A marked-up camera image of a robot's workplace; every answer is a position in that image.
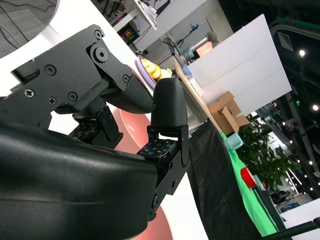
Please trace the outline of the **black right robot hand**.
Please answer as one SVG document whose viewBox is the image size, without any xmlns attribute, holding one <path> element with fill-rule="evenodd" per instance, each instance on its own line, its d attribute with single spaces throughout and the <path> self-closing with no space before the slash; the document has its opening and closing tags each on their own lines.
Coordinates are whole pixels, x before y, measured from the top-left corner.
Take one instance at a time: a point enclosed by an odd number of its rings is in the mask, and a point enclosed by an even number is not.
<svg viewBox="0 0 320 240">
<path fill-rule="evenodd" d="M 0 99 L 0 237 L 127 240 L 189 165 L 181 82 L 149 92 L 91 25 L 12 71 Z"/>
</svg>

